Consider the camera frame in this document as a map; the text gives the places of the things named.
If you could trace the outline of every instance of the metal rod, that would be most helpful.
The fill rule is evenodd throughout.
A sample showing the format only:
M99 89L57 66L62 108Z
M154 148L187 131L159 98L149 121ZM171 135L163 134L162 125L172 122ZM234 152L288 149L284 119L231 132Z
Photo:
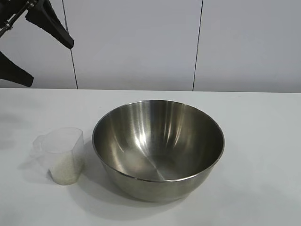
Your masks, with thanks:
M0 31L0 38L2 37L2 35L4 35L4 33L10 29L12 29L14 22L23 14L23 12L27 9L30 9L32 7L34 7L36 1L27 1L25 3L25 5L19 10L19 12L17 12L11 19L10 21L6 21L4 27L2 28L2 30Z

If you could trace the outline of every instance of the white wall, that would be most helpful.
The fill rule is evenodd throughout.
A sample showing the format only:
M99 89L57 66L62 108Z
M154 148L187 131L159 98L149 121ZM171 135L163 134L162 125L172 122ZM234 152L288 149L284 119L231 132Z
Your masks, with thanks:
M200 0L64 0L80 89L192 90Z
M64 22L62 0L51 3ZM201 0L64 4L80 89L192 90ZM204 0L194 90L301 92L300 9L296 0ZM34 88L76 88L70 51L25 14L0 51Z
M51 4L64 25L62 0ZM76 88L70 50L39 27L25 13L0 39L0 51L34 77L33 88ZM0 80L0 87L23 87Z
M301 92L301 1L204 0L194 90Z

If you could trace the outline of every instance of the measuring cup handle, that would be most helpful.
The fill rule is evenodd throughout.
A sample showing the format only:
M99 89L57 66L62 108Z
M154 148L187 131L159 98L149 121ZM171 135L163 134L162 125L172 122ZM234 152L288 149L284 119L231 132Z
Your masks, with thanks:
M45 135L38 136L32 143L31 156L41 156L43 155L42 142L45 139Z

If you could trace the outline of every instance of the metal mixing bowl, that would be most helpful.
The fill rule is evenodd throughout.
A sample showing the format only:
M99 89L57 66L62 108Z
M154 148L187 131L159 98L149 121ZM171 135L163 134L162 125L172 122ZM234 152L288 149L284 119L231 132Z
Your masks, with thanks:
M112 110L96 125L92 142L112 180L151 202L188 195L206 179L224 148L223 133L212 118L165 100Z

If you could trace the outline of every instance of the tabletop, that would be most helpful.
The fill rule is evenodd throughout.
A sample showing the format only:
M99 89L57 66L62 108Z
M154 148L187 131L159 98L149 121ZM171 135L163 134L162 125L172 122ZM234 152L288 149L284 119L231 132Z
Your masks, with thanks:
M108 179L91 145L97 121L145 99L186 103L209 114L225 150L187 198L141 202ZM301 94L0 89L1 226L296 225L301 214ZM88 165L60 186L30 158L39 135L83 130Z

